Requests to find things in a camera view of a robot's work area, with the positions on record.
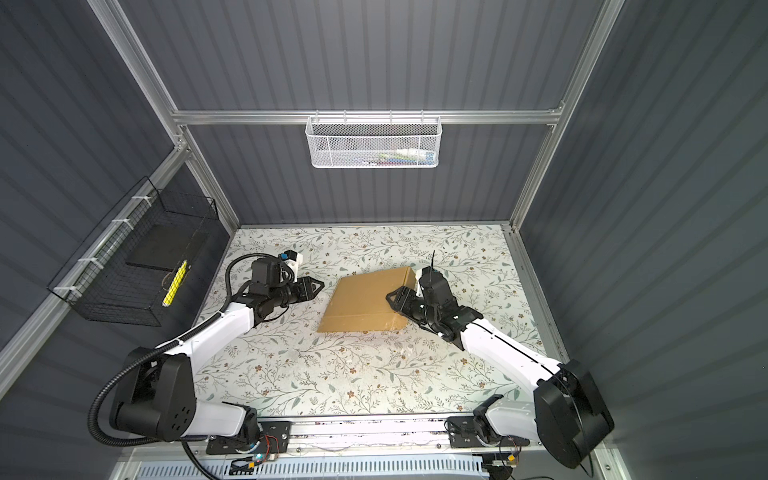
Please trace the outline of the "brown cardboard box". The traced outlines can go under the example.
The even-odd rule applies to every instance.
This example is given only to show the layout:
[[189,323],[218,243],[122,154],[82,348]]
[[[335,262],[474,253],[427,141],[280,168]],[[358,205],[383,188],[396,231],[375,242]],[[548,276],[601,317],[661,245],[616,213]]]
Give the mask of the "brown cardboard box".
[[318,333],[399,331],[408,320],[388,303],[400,287],[412,290],[416,276],[410,266],[343,277],[337,283],[317,328]]

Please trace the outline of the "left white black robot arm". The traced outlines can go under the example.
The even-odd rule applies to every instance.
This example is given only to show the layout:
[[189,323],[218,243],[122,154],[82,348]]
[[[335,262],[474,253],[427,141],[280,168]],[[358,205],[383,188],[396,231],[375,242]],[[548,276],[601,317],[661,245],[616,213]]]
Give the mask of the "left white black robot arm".
[[236,338],[275,321],[289,306],[313,300],[324,284],[301,277],[300,253],[248,254],[251,277],[240,287],[225,281],[225,301],[211,317],[153,349],[138,348],[126,359],[109,422],[113,429],[146,443],[224,437],[251,445],[261,428],[255,409],[198,398],[195,374]]

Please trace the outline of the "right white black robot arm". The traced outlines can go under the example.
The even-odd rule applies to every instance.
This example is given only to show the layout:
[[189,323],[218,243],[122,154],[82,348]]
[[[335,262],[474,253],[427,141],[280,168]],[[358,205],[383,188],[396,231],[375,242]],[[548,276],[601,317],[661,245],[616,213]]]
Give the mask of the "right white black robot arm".
[[498,447],[525,439],[541,444],[561,465],[574,469],[615,428],[615,421],[590,371],[540,354],[495,327],[483,314],[462,305],[448,280],[423,268],[419,287],[402,286],[386,296],[390,308],[459,350],[508,377],[519,396],[493,394],[472,412],[467,433]]

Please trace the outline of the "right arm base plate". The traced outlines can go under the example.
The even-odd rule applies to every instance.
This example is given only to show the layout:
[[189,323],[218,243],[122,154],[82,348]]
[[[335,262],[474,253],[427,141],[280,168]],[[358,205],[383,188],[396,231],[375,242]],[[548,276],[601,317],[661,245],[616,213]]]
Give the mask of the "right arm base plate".
[[444,421],[444,428],[452,448],[522,448],[530,445],[526,438],[496,434],[488,424],[477,422],[472,416],[450,416]]

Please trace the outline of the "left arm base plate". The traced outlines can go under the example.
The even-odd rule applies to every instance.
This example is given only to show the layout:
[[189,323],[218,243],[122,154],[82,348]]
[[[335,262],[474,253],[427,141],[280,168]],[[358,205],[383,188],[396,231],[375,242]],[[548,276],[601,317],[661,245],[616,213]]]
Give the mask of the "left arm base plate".
[[278,455],[287,451],[292,423],[260,421],[258,436],[245,443],[227,437],[213,437],[206,446],[207,455]]

